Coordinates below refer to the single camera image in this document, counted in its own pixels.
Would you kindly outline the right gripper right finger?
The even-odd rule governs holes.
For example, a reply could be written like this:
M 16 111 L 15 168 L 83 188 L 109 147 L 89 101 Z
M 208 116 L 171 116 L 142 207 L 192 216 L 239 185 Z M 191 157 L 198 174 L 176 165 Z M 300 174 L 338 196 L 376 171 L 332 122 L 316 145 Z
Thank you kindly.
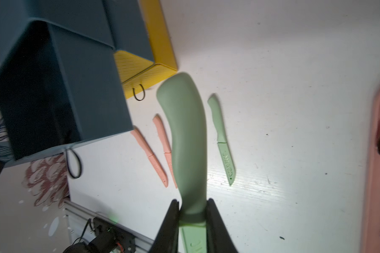
M 206 205 L 206 240 L 208 253 L 238 253 L 212 198 Z

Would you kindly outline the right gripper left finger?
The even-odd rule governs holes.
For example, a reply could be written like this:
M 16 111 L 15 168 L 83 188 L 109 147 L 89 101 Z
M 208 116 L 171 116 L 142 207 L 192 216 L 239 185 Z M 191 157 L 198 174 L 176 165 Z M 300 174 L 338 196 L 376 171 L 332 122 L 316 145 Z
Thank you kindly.
M 179 202 L 172 200 L 149 253 L 178 253 Z

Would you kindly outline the green fruit knife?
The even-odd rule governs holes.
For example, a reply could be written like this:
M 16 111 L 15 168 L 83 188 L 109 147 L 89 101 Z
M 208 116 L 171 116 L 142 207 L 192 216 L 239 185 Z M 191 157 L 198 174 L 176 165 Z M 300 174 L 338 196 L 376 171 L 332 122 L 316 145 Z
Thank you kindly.
M 163 82 L 157 100 L 172 135 L 172 166 L 182 199 L 179 228 L 185 252 L 207 252 L 206 236 L 206 117 L 191 76 L 179 73 Z
M 227 175 L 229 186 L 232 186 L 236 177 L 235 165 L 232 159 L 230 147 L 228 145 L 227 134 L 221 105 L 216 94 L 212 94 L 208 99 L 208 105 L 212 112 L 212 120 L 217 132 L 217 146 L 223 161 L 223 166 Z

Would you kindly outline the pink fruit knife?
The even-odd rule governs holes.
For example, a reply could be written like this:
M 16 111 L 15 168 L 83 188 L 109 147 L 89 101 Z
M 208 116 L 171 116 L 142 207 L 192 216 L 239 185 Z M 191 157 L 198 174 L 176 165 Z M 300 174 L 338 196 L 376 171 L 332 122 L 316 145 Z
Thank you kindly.
M 160 118 L 160 116 L 158 114 L 154 116 L 153 122 L 154 122 L 154 125 L 156 127 L 158 137 L 159 137 L 159 139 L 163 145 L 164 155 L 165 155 L 169 170 L 171 172 L 175 188 L 177 189 L 178 187 L 177 187 L 177 183 L 176 183 L 174 172 L 173 172 L 173 166 L 172 166 L 171 145 L 170 145 L 169 139 L 167 137 L 167 133 L 166 133 L 164 124 L 163 124 L 162 119 Z
M 154 170 L 158 174 L 158 176 L 159 176 L 160 180 L 162 181 L 163 185 L 165 186 L 165 188 L 167 188 L 168 187 L 168 177 L 166 175 L 166 172 L 162 168 L 159 160 L 157 159 L 157 157 L 153 153 L 153 151 L 150 148 L 149 144 L 147 143 L 146 139 L 143 137 L 143 135 L 141 134 L 141 132 L 137 128 L 134 128 L 131 131 L 131 134 L 134 136 L 134 138 L 136 139 L 136 141 L 138 142 L 140 147 L 144 150 L 144 152 L 145 152 L 148 160 L 150 161 L 152 167 L 154 168 Z

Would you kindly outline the teal yellow drawer cabinet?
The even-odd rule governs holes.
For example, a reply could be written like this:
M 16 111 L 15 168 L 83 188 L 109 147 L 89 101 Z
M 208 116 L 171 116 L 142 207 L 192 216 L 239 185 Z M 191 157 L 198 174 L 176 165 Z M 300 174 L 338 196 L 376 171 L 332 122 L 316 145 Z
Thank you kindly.
M 0 1 L 0 170 L 131 131 L 176 72 L 159 1 Z

